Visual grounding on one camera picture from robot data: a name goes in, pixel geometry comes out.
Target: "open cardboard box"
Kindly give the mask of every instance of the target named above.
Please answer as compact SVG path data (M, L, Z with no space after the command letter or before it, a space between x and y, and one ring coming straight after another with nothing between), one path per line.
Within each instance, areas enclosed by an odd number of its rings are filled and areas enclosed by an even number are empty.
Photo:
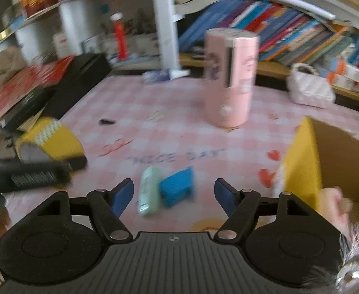
M275 193L290 191L318 211L319 191L335 186L353 201L349 217L359 222L359 140L305 117L275 175Z

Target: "pink cylindrical container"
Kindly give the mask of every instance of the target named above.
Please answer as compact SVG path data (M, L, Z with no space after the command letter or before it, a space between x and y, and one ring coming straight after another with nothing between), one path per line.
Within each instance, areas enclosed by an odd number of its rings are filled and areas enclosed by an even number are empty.
M204 102L208 120L220 127L246 122L257 69L258 35L232 28L206 32Z

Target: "ribbed gray surface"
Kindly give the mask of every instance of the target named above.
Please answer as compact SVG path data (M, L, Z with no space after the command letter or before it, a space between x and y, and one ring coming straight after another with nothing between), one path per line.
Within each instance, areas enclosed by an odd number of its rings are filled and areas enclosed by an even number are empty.
M128 293L294 294L299 290L259 276L236 247L218 245L207 233L141 233L131 244L111 246L93 270L71 282L34 287L7 281L0 287L0 294Z

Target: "purple book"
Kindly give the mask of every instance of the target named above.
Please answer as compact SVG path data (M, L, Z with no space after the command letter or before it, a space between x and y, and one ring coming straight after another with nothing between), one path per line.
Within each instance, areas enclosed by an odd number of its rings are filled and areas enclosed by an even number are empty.
M243 11L247 9L255 0L245 0L239 7L237 7L228 17L223 21L219 22L217 28L228 28L228 26L234 21L234 19L239 16Z

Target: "tablecloth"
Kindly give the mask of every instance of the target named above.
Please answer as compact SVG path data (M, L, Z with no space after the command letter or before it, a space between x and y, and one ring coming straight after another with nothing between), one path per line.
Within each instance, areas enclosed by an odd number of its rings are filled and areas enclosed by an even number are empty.
M214 198L214 182L224 178L240 190L271 197L271 180L303 116L312 116L351 132L359 139L359 112L333 105L327 109L294 104L288 93L254 86L248 121L227 132L204 117L200 79L182 78L144 85L140 76L108 77L61 119L81 141L88 168L77 173L66 191L70 197L112 189L125 178L135 195L121 220L138 231L185 232L217 229L227 216ZM99 125L102 118L114 125ZM144 169L159 165L165 176L193 166L193 200L156 215L137 214ZM12 223L56 191L46 188L7 196Z

